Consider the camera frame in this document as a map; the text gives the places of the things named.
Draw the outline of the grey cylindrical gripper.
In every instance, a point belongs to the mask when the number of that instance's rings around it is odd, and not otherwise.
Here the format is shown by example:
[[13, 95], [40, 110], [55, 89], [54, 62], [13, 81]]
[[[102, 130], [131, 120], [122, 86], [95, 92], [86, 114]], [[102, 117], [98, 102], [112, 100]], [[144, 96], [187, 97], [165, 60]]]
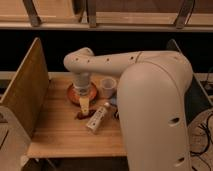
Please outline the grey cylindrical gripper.
[[[79, 73], [73, 75], [73, 86], [75, 92], [80, 96], [85, 96], [89, 94], [90, 90], [90, 74], [89, 73]], [[83, 115], [89, 114], [89, 98], [80, 97], [79, 98], [80, 107]]]

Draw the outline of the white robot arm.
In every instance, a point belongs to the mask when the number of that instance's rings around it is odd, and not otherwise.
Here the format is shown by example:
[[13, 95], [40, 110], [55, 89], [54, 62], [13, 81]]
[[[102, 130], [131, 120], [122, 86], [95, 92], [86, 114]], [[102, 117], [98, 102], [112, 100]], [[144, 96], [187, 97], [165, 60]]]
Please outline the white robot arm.
[[193, 70], [176, 51], [65, 56], [67, 70], [119, 78], [117, 106], [130, 171], [191, 171], [184, 96]]

